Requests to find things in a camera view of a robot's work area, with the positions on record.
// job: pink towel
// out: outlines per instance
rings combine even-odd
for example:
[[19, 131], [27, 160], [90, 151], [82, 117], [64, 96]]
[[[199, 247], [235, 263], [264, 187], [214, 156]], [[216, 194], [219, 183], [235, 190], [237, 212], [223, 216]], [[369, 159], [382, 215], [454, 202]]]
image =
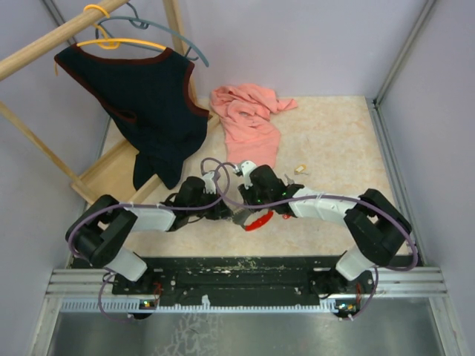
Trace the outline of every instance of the pink towel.
[[294, 99], [279, 100], [272, 89], [255, 84], [225, 85], [212, 91], [211, 107], [226, 132], [229, 162], [275, 166], [281, 133], [270, 114], [296, 108]]

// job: wooden pole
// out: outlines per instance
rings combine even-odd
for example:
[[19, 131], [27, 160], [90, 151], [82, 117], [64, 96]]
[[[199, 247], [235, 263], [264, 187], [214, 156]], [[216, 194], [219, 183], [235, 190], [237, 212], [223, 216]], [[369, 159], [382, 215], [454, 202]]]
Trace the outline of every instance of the wooden pole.
[[[165, 9], [168, 27], [170, 27], [170, 29], [173, 31], [178, 32], [181, 36], [184, 36], [185, 29], [183, 26], [178, 0], [163, 0], [163, 8]], [[176, 36], [172, 36], [171, 40], [173, 41], [173, 48], [175, 52], [184, 56], [186, 50], [188, 49], [188, 45]], [[193, 77], [190, 78], [189, 91], [191, 100], [197, 104], [196, 86], [194, 85]]]
[[[127, 1], [128, 0], [103, 0], [98, 5], [110, 13], [124, 5]], [[86, 10], [55, 30], [30, 43], [28, 46], [23, 47], [21, 50], [3, 59], [0, 62], [0, 81], [54, 49], [86, 27], [91, 26], [102, 17], [104, 17], [104, 14], [99, 10]]]
[[89, 194], [92, 191], [81, 181], [77, 174], [73, 172], [46, 144], [35, 135], [26, 124], [20, 120], [3, 102], [0, 102], [0, 114], [10, 121], [27, 139], [29, 139], [47, 158], [49, 158], [61, 171], [70, 177], [81, 189]]

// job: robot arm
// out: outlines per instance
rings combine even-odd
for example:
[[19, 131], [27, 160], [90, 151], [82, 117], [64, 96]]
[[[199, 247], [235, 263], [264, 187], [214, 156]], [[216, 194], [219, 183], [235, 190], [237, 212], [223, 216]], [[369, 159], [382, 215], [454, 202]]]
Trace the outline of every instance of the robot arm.
[[[272, 206], [272, 210], [291, 217], [317, 218], [348, 227], [356, 245], [320, 281], [320, 286], [327, 286], [322, 287], [322, 293], [344, 289], [349, 282], [374, 265], [388, 266], [404, 243], [404, 236], [395, 226], [364, 206], [343, 197], [341, 200], [325, 199], [324, 192], [303, 185], [285, 185], [268, 165], [257, 166], [245, 161], [236, 166], [235, 173], [243, 176], [244, 184], [238, 190], [245, 204], [253, 205], [251, 211], [261, 210], [259, 205], [286, 200]], [[162, 203], [181, 210], [159, 208], [160, 204], [153, 209], [124, 204], [122, 208], [100, 214], [81, 226], [74, 237], [73, 246], [93, 267], [109, 268], [130, 281], [147, 283], [146, 276], [152, 272], [139, 256], [122, 247], [126, 237], [132, 231], [176, 231], [185, 226], [190, 217], [210, 220], [230, 218], [232, 212], [222, 200], [212, 207], [200, 208], [210, 205], [219, 197], [213, 178], [214, 172], [208, 172], [201, 178], [188, 177], [178, 193], [170, 195]], [[310, 196], [313, 198], [288, 201], [289, 198]], [[389, 214], [407, 233], [410, 232], [409, 222], [379, 191], [368, 189], [359, 199]], [[100, 197], [71, 226], [66, 240], [71, 238], [72, 230], [92, 214], [118, 203], [113, 197]]]
[[[176, 231], [185, 226], [190, 217], [220, 220], [232, 216], [223, 201], [207, 209], [193, 210], [218, 199], [213, 176], [210, 172], [203, 178], [188, 177], [176, 194], [153, 208], [126, 203], [107, 211], [113, 205], [117, 207], [119, 202], [110, 195], [103, 195], [69, 228], [66, 240], [69, 241], [75, 227], [82, 224], [73, 236], [73, 247], [91, 266], [110, 269], [132, 282], [141, 280], [146, 284], [147, 275], [153, 271], [138, 255], [122, 247], [125, 239], [135, 231]], [[183, 210], [172, 211], [166, 206]], [[105, 212], [90, 220], [100, 211]]]
[[392, 223], [357, 204], [358, 200], [364, 200], [381, 209], [395, 219], [408, 234], [411, 232], [410, 223], [375, 189], [368, 189], [351, 202], [344, 197], [338, 200], [338, 195], [332, 195], [335, 199], [325, 199], [324, 196], [328, 194], [323, 191], [314, 191], [295, 183], [285, 185], [268, 165], [258, 167], [250, 161], [245, 161], [239, 164], [236, 170], [244, 178], [244, 184], [238, 189], [247, 205], [265, 205], [289, 198], [314, 197], [277, 205], [272, 209], [279, 214], [297, 218], [317, 218], [348, 227], [356, 245], [343, 254], [335, 268], [329, 272], [327, 279], [332, 280], [334, 284], [328, 286], [329, 289], [345, 287], [348, 282], [375, 265], [388, 266], [405, 242], [404, 236]]

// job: wooden rack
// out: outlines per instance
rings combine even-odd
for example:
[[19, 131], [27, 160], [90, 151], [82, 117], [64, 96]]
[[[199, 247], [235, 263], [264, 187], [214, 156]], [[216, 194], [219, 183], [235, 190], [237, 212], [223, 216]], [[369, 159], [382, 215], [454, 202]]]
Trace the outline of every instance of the wooden rack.
[[[110, 13], [126, 2], [128, 0], [103, 0], [98, 5]], [[179, 34], [184, 35], [178, 0], [163, 0], [163, 6], [168, 26]], [[86, 10], [28, 46], [3, 59], [0, 62], [0, 81], [54, 49], [78, 32], [91, 26], [103, 16], [101, 11], [95, 9]], [[182, 55], [185, 54], [186, 46], [183, 45], [180, 39], [173, 38], [173, 44], [176, 52]], [[190, 79], [189, 93], [193, 102], [197, 103], [196, 89], [192, 79]], [[103, 194], [110, 194], [121, 201], [142, 202], [161, 183], [157, 175], [154, 175], [140, 190], [136, 191], [134, 189], [132, 175], [137, 149], [125, 139], [96, 161], [86, 172], [77, 175], [3, 102], [0, 102], [0, 113], [61, 171], [71, 178], [71, 187], [89, 203], [96, 201]], [[218, 124], [218, 117], [212, 117], [209, 120], [208, 132]]]

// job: gray hanger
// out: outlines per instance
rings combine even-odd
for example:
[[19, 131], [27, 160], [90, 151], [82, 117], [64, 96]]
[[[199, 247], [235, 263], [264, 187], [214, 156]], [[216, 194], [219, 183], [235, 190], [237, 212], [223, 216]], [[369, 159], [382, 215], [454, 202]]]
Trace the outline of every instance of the gray hanger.
[[[104, 31], [108, 34], [109, 37], [113, 38], [114, 36], [112, 35], [112, 33], [110, 33], [103, 25], [102, 23], [104, 22], [107, 22], [107, 21], [110, 21], [110, 20], [128, 20], [132, 26], [134, 26], [135, 28], [138, 28], [138, 29], [141, 29], [141, 30], [146, 30], [148, 28], [148, 26], [154, 26], [156, 28], [159, 28], [161, 30], [164, 30], [168, 33], [170, 33], [171, 35], [173, 36], [176, 36], [178, 37], [179, 39], [181, 39], [183, 42], [185, 42], [189, 47], [188, 47], [188, 50], [186, 51], [185, 53], [185, 57], [190, 60], [190, 61], [196, 61], [198, 59], [201, 59], [204, 63], [204, 65], [206, 67], [209, 67], [209, 62], [208, 62], [208, 59], [206, 59], [205, 55], [203, 54], [203, 52], [200, 51], [200, 48], [198, 48], [193, 42], [191, 42], [190, 40], [188, 40], [186, 37], [184, 36], [181, 36], [178, 32], [175, 32], [171, 29], [169, 29], [168, 27], [165, 27], [165, 26], [162, 26], [161, 24], [158, 24], [156, 22], [152, 22], [152, 21], [149, 21], [149, 20], [144, 20], [144, 19], [141, 19], [137, 13], [137, 9], [132, 5], [132, 4], [129, 4], [127, 3], [127, 5], [134, 11], [134, 15], [135, 17], [130, 17], [130, 16], [111, 16], [109, 18], [106, 18], [106, 19], [102, 19], [101, 21], [97, 22], [97, 24], [99, 26], [102, 26], [102, 28], [104, 29]], [[96, 39], [99, 38], [99, 30], [96, 29]], [[155, 50], [157, 52], [162, 52], [161, 49], [159, 48], [155, 48], [155, 47], [149, 47], [147, 45], [144, 45], [144, 44], [136, 44], [136, 43], [123, 43], [124, 45], [129, 45], [129, 46], [132, 46], [132, 47], [139, 47], [139, 48], [146, 48], [146, 49], [149, 49], [149, 50]], [[188, 57], [189, 53], [191, 50], [194, 50], [194, 52], [196, 52], [196, 54], [198, 55], [198, 57]]]

